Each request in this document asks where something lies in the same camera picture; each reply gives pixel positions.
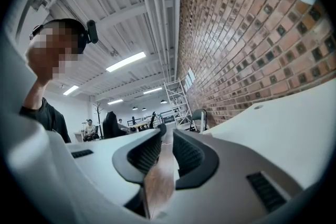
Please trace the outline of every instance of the black vent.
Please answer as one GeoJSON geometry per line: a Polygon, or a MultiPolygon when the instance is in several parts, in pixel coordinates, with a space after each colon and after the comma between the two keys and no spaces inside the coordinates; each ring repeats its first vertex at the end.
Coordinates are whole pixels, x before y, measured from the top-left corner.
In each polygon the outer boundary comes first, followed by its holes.
{"type": "Polygon", "coordinates": [[[180,167],[179,176],[182,177],[199,167],[203,161],[203,152],[187,140],[178,135],[174,136],[173,154],[180,167]]]}
{"type": "Polygon", "coordinates": [[[268,212],[272,212],[286,203],[286,200],[277,192],[261,172],[248,175],[246,178],[268,212]]]}
{"type": "Polygon", "coordinates": [[[145,175],[149,172],[161,151],[161,136],[155,135],[127,154],[128,161],[145,175]]]}
{"type": "Polygon", "coordinates": [[[71,152],[71,154],[74,158],[83,157],[83,156],[86,156],[86,155],[89,155],[89,154],[92,154],[92,153],[93,152],[91,150],[71,152]]]}

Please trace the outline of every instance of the ladder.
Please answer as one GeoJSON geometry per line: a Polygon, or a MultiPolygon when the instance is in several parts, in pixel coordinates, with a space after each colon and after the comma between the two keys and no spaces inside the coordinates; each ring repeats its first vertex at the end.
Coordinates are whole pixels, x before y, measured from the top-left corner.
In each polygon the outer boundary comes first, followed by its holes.
{"type": "Polygon", "coordinates": [[[169,103],[172,105],[172,111],[176,127],[182,129],[183,125],[190,125],[191,109],[187,97],[185,96],[180,79],[164,83],[169,103]]]}

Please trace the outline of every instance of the ceiling pipe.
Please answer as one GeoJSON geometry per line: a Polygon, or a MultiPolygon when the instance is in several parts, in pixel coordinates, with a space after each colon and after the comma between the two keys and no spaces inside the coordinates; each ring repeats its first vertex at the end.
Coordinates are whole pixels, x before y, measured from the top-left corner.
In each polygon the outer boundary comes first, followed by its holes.
{"type": "Polygon", "coordinates": [[[177,80],[177,57],[178,53],[178,43],[179,43],[179,31],[180,31],[180,0],[174,0],[175,8],[175,67],[174,67],[174,80],[177,80]]]}
{"type": "Polygon", "coordinates": [[[165,72],[163,70],[163,62],[162,62],[161,53],[160,53],[160,50],[159,50],[159,47],[158,47],[158,35],[157,35],[156,29],[155,29],[155,23],[154,23],[154,20],[153,20],[152,11],[151,11],[151,8],[149,6],[149,0],[145,0],[145,5],[146,5],[149,21],[150,21],[150,24],[151,24],[151,28],[153,30],[153,36],[154,36],[154,41],[155,41],[154,43],[155,43],[156,49],[157,49],[158,54],[159,54],[159,61],[160,61],[160,64],[161,64],[163,77],[164,77],[164,80],[167,81],[165,72]]]}
{"type": "Polygon", "coordinates": [[[160,5],[159,5],[159,0],[154,0],[154,5],[155,5],[155,11],[156,11],[156,16],[158,18],[158,27],[159,27],[159,33],[160,33],[160,40],[161,40],[161,46],[163,50],[163,56],[164,56],[164,63],[166,66],[167,74],[168,74],[168,82],[169,82],[169,68],[167,66],[167,53],[166,53],[166,48],[165,48],[165,41],[164,41],[164,32],[163,32],[163,27],[162,27],[162,17],[161,17],[161,11],[160,11],[160,5]]]}
{"type": "MultiPolygon", "coordinates": [[[[162,8],[163,8],[163,20],[164,20],[164,24],[165,24],[165,41],[166,41],[166,48],[167,51],[169,52],[170,50],[170,45],[169,45],[169,27],[168,27],[168,17],[167,17],[167,8],[166,8],[166,1],[165,0],[161,0],[162,1],[162,8]]],[[[170,67],[170,57],[168,55],[168,67],[169,67],[169,82],[170,77],[171,77],[171,67],[170,67]]]]}

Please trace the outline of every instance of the person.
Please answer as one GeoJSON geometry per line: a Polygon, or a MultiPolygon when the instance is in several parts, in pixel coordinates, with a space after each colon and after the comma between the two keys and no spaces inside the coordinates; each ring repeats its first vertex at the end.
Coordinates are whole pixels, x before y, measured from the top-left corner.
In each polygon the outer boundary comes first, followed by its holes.
{"type": "Polygon", "coordinates": [[[96,127],[92,124],[92,120],[88,120],[88,124],[85,127],[85,134],[84,134],[84,140],[87,140],[89,135],[94,135],[96,131],[96,127]]]}
{"type": "Polygon", "coordinates": [[[47,84],[65,72],[65,61],[77,60],[89,42],[84,25],[74,19],[58,19],[34,28],[25,57],[37,79],[20,114],[41,123],[71,143],[63,115],[43,97],[47,84]]]}

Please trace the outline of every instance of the ceiling light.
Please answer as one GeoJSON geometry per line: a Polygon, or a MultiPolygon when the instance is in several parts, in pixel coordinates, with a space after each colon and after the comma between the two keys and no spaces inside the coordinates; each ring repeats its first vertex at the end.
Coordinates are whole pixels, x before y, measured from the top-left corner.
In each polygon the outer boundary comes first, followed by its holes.
{"type": "Polygon", "coordinates": [[[156,88],[156,89],[144,92],[143,94],[147,94],[147,93],[151,93],[151,92],[156,92],[156,91],[160,91],[160,90],[162,90],[162,88],[156,88]]]}
{"type": "Polygon", "coordinates": [[[107,104],[115,104],[115,103],[119,103],[119,102],[122,102],[123,100],[122,99],[119,99],[119,100],[115,100],[115,101],[112,101],[112,102],[108,102],[107,104]]]}
{"type": "Polygon", "coordinates": [[[65,93],[63,93],[64,95],[68,95],[69,93],[75,91],[76,89],[78,89],[78,86],[72,86],[69,90],[67,90],[65,93]]]}
{"type": "Polygon", "coordinates": [[[141,58],[144,58],[144,57],[146,57],[145,53],[141,52],[139,54],[133,55],[133,56],[131,56],[129,58],[126,58],[126,59],[124,59],[124,60],[122,60],[120,62],[117,62],[117,63],[111,65],[106,70],[109,71],[109,72],[115,71],[118,68],[121,68],[121,67],[123,67],[125,65],[128,65],[129,63],[132,63],[132,62],[134,62],[136,60],[139,60],[141,58]]]}

